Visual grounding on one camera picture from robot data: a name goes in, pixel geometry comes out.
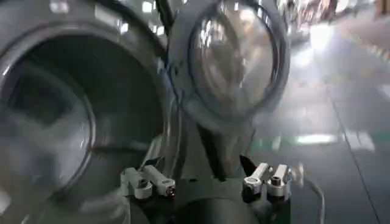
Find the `metal bolt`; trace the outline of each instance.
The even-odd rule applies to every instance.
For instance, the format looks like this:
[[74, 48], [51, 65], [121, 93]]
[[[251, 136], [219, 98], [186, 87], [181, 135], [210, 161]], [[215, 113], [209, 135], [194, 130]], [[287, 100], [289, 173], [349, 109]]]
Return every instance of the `metal bolt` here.
[[282, 180], [279, 178], [279, 177], [271, 177], [271, 184], [275, 185], [275, 186], [280, 186], [282, 183]]

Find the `concrete floor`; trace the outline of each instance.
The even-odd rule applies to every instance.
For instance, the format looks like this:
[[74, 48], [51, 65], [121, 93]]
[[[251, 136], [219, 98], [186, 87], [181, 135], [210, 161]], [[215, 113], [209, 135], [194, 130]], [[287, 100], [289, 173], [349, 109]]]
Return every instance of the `concrete floor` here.
[[[390, 63], [346, 38], [345, 22], [313, 27], [292, 47], [284, 97], [248, 155], [303, 167], [324, 191], [326, 223], [389, 223]], [[318, 222], [319, 200], [305, 189], [292, 223]]]

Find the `stainless steel drum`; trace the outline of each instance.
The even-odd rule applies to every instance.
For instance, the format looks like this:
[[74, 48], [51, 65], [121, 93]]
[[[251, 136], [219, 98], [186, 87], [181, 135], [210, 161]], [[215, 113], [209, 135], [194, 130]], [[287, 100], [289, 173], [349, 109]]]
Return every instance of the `stainless steel drum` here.
[[119, 174], [156, 136], [153, 155], [177, 175], [181, 113], [158, 73], [164, 49], [136, 18], [92, 1], [2, 1], [0, 39], [1, 223], [126, 221]]

